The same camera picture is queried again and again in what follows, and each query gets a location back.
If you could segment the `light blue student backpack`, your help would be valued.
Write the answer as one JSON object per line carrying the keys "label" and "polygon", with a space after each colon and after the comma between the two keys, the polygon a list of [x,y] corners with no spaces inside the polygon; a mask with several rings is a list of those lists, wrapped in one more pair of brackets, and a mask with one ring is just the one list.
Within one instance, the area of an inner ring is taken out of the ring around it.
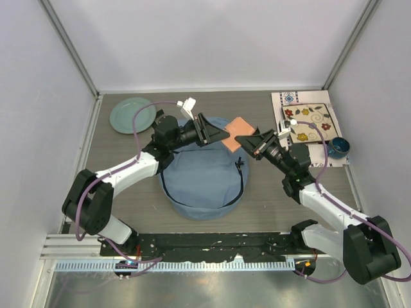
{"label": "light blue student backpack", "polygon": [[240,202],[249,176],[243,149],[233,153],[221,142],[203,148],[190,144],[173,156],[158,178],[178,214],[194,220],[217,219]]}

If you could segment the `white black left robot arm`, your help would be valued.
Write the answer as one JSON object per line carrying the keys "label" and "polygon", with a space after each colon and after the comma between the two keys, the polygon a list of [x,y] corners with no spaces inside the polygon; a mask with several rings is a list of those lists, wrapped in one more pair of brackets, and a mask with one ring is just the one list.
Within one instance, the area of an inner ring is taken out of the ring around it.
{"label": "white black left robot arm", "polygon": [[132,255],[139,244],[138,233],[112,215],[114,198],[139,181],[164,171],[178,149],[190,144],[207,146],[229,136],[229,132],[211,124],[203,114],[184,126],[179,126],[175,117],[164,116],[155,124],[151,141],[133,158],[98,173],[80,171],[62,212],[86,234],[100,236],[121,255]]}

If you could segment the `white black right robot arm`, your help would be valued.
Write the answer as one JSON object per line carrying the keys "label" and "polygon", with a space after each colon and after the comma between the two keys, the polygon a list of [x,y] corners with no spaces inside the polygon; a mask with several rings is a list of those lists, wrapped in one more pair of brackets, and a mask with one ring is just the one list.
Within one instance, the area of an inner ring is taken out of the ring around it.
{"label": "white black right robot arm", "polygon": [[284,174],[282,184],[287,196],[332,226],[328,230],[316,222],[298,224],[298,232],[290,237],[293,251],[305,253],[314,248],[324,252],[342,262],[351,278],[361,285],[401,267],[388,222],[380,216],[370,218],[327,192],[309,171],[307,145],[294,144],[285,149],[273,130],[235,139],[251,157],[266,158]]}

